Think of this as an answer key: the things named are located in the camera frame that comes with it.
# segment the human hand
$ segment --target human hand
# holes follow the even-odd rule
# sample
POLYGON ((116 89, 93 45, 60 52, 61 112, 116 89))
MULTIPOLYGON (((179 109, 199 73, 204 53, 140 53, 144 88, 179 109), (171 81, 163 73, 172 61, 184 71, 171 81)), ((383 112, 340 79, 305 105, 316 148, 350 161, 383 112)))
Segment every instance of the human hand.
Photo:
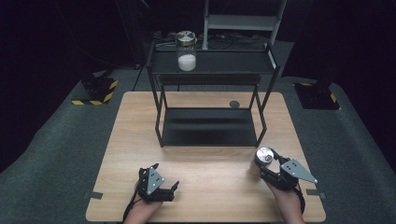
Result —
POLYGON ((305 223, 301 212, 301 202, 294 191, 283 191, 272 184, 264 181, 268 188, 274 193, 276 207, 287 224, 305 223))
POLYGON ((163 202, 148 203, 137 194, 136 203, 125 218, 124 224, 145 224, 154 213, 163 205, 163 202))

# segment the glass jar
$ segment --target glass jar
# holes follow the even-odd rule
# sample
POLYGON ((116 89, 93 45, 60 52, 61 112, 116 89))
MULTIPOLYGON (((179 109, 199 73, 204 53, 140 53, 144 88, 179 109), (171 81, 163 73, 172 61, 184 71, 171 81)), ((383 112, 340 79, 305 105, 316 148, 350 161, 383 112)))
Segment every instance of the glass jar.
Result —
POLYGON ((185 72, 193 70, 196 66, 197 39, 195 33, 191 31, 181 31, 177 33, 177 63, 178 67, 185 72))

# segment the wooden table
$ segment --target wooden table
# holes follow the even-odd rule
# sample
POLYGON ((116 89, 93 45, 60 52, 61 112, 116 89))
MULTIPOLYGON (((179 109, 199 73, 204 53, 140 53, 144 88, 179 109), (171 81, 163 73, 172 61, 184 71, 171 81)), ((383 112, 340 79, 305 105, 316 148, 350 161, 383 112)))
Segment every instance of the wooden table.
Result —
MULTIPOLYGON (((169 104, 179 106, 228 106, 248 104, 250 92, 168 92, 169 104)), ((260 129, 258 111, 253 118, 260 129)), ((268 131, 261 146, 297 159, 309 170, 288 109, 280 93, 273 92, 264 111, 268 131)), ((165 178, 161 188, 180 181, 173 202, 164 203, 150 222, 274 222, 281 216, 274 196, 264 182, 249 171, 255 147, 160 147, 154 131, 157 111, 151 92, 126 92, 120 104, 86 218, 89 221, 121 221, 134 193, 139 168, 159 163, 165 178)), ((270 169, 278 172, 278 162, 270 169)), ((320 222, 326 217, 316 189, 301 180, 306 200, 304 219, 320 222)))

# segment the gray carpet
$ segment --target gray carpet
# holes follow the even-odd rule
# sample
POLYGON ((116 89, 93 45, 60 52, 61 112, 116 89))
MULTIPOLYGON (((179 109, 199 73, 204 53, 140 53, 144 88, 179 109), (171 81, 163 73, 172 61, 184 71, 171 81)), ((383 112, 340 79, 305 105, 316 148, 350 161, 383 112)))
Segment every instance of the gray carpet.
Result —
MULTIPOLYGON (((281 65, 291 46, 276 41, 274 51, 281 65)), ((134 69, 115 70, 111 77, 119 84, 107 105, 71 105, 71 91, 26 152, 0 174, 1 224, 89 223, 87 194, 93 190, 121 97, 132 90, 138 74, 134 69)), ((311 172, 319 180, 318 190, 326 196, 322 200, 327 215, 324 223, 394 223, 395 174, 347 96, 333 84, 331 90, 341 110, 305 110, 292 83, 306 81, 311 80, 283 77, 274 91, 285 97, 311 172)), ((150 91, 145 69, 134 90, 150 91)))

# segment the white shelf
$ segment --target white shelf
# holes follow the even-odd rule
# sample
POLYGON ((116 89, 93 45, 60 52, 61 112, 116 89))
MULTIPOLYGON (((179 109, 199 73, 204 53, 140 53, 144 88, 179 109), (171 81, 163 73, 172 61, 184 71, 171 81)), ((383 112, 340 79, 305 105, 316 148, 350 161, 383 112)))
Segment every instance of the white shelf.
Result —
POLYGON ((213 15, 208 16, 208 29, 273 31, 276 17, 213 15))

